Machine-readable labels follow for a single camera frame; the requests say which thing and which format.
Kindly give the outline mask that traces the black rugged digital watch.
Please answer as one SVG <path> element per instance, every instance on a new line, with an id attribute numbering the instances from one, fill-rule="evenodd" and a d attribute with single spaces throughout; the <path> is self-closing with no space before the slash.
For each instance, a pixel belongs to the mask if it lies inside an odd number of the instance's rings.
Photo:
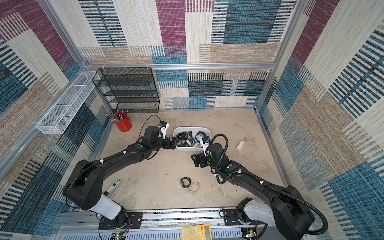
<path id="1" fill-rule="evenodd" d="M 201 139 L 205 138 L 206 136 L 207 136 L 207 134 L 205 132 L 198 131 L 195 135 L 195 139 L 199 143 L 201 141 Z"/>

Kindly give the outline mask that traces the black slim band watch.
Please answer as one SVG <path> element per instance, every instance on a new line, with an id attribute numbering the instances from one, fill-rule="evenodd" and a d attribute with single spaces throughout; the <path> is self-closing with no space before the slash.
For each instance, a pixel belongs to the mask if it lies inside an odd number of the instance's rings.
<path id="1" fill-rule="evenodd" d="M 183 177 L 180 179 L 180 184 L 182 188 L 189 188 L 192 184 L 192 180 L 189 177 Z"/>

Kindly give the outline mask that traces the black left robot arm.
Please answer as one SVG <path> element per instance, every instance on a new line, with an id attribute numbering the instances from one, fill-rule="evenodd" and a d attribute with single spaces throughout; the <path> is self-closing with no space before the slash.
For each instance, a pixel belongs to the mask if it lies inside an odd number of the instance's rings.
<path id="1" fill-rule="evenodd" d="M 122 218 L 125 221 L 125 209 L 103 194 L 103 182 L 130 165 L 148 160 L 153 152 L 174 150 L 179 140 L 168 138 L 166 132 L 165 127 L 149 126 L 144 136 L 121 152 L 96 161 L 79 161 L 63 188 L 63 195 L 82 210 L 108 220 Z"/>

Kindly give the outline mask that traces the black chunky watch front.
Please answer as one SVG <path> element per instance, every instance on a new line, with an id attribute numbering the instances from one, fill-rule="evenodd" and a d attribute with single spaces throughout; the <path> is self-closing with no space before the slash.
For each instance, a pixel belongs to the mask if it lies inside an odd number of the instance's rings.
<path id="1" fill-rule="evenodd" d="M 189 133 L 181 132 L 177 134 L 177 138 L 179 142 L 177 143 L 177 147 L 185 147 L 187 145 L 186 141 L 188 140 Z"/>

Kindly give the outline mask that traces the translucent blue watch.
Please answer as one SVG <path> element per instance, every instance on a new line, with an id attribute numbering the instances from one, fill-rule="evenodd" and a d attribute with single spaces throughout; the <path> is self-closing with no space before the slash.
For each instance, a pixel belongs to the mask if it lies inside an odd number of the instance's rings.
<path id="1" fill-rule="evenodd" d="M 191 148 L 193 148 L 195 144 L 196 144 L 196 141 L 195 141 L 195 139 L 192 138 L 192 137 L 189 137 L 189 138 L 186 140 L 186 146 L 187 146 L 187 147 L 191 147 Z"/>

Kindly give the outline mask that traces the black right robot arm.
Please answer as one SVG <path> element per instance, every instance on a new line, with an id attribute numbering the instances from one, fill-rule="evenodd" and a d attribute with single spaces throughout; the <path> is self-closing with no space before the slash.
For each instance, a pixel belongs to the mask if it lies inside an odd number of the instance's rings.
<path id="1" fill-rule="evenodd" d="M 272 184 L 248 171 L 241 164 L 230 160 L 221 144 L 208 147 L 209 154 L 191 155 L 195 167 L 210 167 L 217 177 L 244 188 L 265 204 L 273 213 L 273 224 L 288 240 L 300 240 L 305 234 L 313 234 L 310 230 L 315 216 L 310 204 L 293 186 L 286 188 Z"/>

